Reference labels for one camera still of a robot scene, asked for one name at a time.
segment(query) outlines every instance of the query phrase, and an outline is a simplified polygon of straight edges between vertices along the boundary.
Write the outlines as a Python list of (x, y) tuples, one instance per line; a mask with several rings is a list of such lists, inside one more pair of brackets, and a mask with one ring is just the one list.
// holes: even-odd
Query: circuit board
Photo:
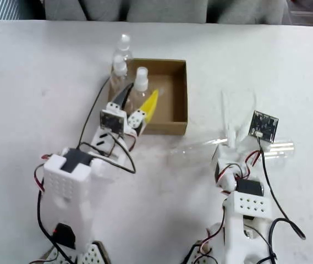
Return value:
[(249, 135), (273, 143), (277, 130), (278, 118), (254, 111), (249, 128)]
[(123, 136), (124, 119), (115, 114), (110, 114), (105, 111), (100, 112), (100, 126), (102, 129), (111, 129), (112, 133)]

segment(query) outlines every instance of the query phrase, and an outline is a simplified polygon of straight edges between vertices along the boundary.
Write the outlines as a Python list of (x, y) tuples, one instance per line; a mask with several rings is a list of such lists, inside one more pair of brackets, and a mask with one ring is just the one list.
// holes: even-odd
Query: bottle cap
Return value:
[(121, 38), (117, 43), (117, 48), (121, 51), (127, 51), (130, 46), (130, 36), (126, 34), (122, 34)]
[(145, 92), (147, 90), (148, 84), (149, 84), (149, 80), (147, 78), (147, 68), (139, 67), (136, 70), (134, 88), (139, 92)]
[(117, 76), (124, 76), (127, 74), (127, 64), (121, 55), (116, 55), (113, 58), (113, 71)]

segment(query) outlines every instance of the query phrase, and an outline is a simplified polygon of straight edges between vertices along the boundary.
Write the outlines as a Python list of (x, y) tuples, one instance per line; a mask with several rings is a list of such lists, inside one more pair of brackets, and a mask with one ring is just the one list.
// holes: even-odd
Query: white table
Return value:
[[(297, 152), (269, 174), (307, 240), (283, 224), (274, 249), (281, 263), (313, 264), (313, 27), (47, 21), (0, 22), (0, 263), (27, 263), (50, 247), (36, 222), (33, 169), (41, 154), (76, 145), (123, 32), (135, 57), (186, 59), (185, 142), (222, 127), (221, 89), (254, 89), (258, 110), (280, 118), (278, 136), (291, 137)], [(97, 117), (98, 109), (86, 140)], [(213, 177), (166, 165), (176, 139), (143, 136), (137, 174), (97, 190), (94, 233), (113, 263), (179, 263), (221, 220), (224, 196)]]

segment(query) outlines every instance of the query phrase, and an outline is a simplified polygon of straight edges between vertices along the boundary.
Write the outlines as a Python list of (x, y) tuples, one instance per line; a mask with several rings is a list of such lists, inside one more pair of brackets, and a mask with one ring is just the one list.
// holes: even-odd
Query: plastic bottle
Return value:
[(117, 47), (115, 51), (113, 52), (112, 61), (114, 60), (116, 56), (122, 56), (122, 58), (127, 64), (127, 67), (129, 68), (129, 64), (133, 60), (133, 55), (129, 47), (130, 47), (129, 35), (122, 34), (121, 38), (119, 39), (117, 43)]
[(147, 78), (147, 68), (139, 67), (136, 71), (134, 86), (129, 94), (125, 111), (132, 114), (150, 97), (151, 91), (148, 89), (149, 80)]
[(121, 55), (113, 58), (113, 70), (110, 77), (112, 97), (124, 89), (129, 81), (127, 64)]

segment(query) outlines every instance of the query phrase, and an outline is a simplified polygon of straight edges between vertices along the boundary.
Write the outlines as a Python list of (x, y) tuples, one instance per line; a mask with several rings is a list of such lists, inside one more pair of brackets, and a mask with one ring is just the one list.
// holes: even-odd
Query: open cardboard box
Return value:
[(131, 71), (149, 70), (150, 90), (159, 89), (155, 113), (144, 134), (184, 135), (188, 123), (186, 63), (184, 60), (134, 59)]

